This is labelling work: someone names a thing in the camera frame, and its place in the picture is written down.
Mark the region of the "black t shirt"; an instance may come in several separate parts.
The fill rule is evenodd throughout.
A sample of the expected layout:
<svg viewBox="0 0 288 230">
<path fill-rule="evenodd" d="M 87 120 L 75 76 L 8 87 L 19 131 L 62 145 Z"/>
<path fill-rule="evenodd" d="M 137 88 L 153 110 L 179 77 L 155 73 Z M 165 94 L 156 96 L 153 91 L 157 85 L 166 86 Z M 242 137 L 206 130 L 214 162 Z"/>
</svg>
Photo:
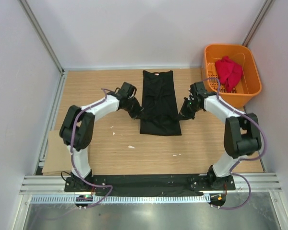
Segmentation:
<svg viewBox="0 0 288 230">
<path fill-rule="evenodd" d="M 180 136 L 173 71 L 143 71 L 140 133 L 156 136 Z"/>
</svg>

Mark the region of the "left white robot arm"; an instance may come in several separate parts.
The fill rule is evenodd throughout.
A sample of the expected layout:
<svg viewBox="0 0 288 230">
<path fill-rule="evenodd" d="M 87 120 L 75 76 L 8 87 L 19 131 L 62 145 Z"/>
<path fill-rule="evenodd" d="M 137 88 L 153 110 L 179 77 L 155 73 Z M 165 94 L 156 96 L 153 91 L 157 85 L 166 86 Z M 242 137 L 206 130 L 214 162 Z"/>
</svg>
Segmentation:
<svg viewBox="0 0 288 230">
<path fill-rule="evenodd" d="M 103 88 L 104 97 L 85 106 L 72 105 L 64 118 L 59 136 L 71 155 L 71 179 L 81 191 L 93 187 L 93 174 L 88 160 L 88 146 L 95 122 L 118 110 L 125 110 L 132 119 L 139 119 L 143 108 L 136 99 L 137 88 L 127 82 L 114 91 Z"/>
</svg>

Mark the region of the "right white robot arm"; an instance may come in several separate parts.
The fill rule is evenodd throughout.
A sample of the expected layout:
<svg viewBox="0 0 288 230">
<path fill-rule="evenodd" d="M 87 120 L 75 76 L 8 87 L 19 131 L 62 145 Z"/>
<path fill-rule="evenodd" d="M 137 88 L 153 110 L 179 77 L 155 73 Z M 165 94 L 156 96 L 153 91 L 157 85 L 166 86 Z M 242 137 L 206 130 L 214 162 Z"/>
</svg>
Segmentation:
<svg viewBox="0 0 288 230">
<path fill-rule="evenodd" d="M 219 92 L 209 92 L 202 81 L 190 86 L 189 97 L 184 98 L 179 120 L 195 119 L 198 111 L 207 111 L 225 124 L 224 149 L 221 158 L 211 165 L 207 172 L 207 185 L 213 190 L 225 188 L 233 169 L 241 161 L 255 161 L 248 158 L 262 147 L 261 129 L 254 113 L 236 110 L 226 103 Z"/>
</svg>

